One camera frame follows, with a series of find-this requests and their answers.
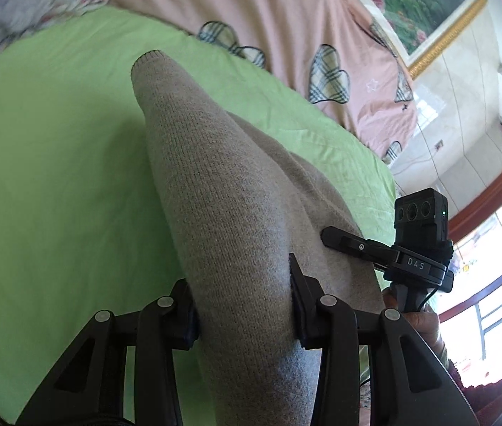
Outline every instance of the framed painting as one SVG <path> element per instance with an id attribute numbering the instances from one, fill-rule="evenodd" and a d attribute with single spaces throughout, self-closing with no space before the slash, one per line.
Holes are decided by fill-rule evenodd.
<path id="1" fill-rule="evenodd" d="M 487 0 L 361 0 L 416 78 L 468 26 Z"/>

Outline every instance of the black cable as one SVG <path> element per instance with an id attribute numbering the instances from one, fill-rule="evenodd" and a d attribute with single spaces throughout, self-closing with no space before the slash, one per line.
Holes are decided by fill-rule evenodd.
<path id="1" fill-rule="evenodd" d="M 434 293 L 436 293 L 438 291 L 438 289 L 433 289 L 429 294 L 428 296 L 425 297 L 424 301 L 422 301 L 422 303 L 420 303 L 420 306 L 418 306 L 418 310 L 417 312 L 420 312 L 422 311 L 422 308 L 425 306 L 425 304 L 427 303 L 427 301 L 432 298 L 434 296 Z"/>

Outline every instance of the dark red fabric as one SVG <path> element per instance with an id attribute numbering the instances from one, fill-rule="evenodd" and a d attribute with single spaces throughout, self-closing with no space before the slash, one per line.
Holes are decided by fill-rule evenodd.
<path id="1" fill-rule="evenodd" d="M 464 387 L 452 361 L 450 361 L 448 372 L 464 393 L 480 425 L 491 426 L 502 413 L 502 380 L 492 384 Z"/>

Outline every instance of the pink blanket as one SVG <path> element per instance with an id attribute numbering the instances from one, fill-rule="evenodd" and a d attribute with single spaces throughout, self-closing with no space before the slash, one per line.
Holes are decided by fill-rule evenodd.
<path id="1" fill-rule="evenodd" d="M 386 163 L 413 135 L 410 76 L 358 0 L 113 2 L 267 69 Z"/>

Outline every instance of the green bed sheet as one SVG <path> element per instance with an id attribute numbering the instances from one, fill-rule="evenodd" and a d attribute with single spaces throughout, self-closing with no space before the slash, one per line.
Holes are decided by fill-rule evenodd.
<path id="1" fill-rule="evenodd" d="M 16 42 L 0 54 L 0 414 L 8 421 L 95 311 L 139 310 L 183 276 L 129 78 L 153 49 L 320 169 L 366 237 L 394 239 L 386 166 L 249 62 L 111 7 Z M 193 351 L 175 358 L 184 423 L 213 424 Z"/>

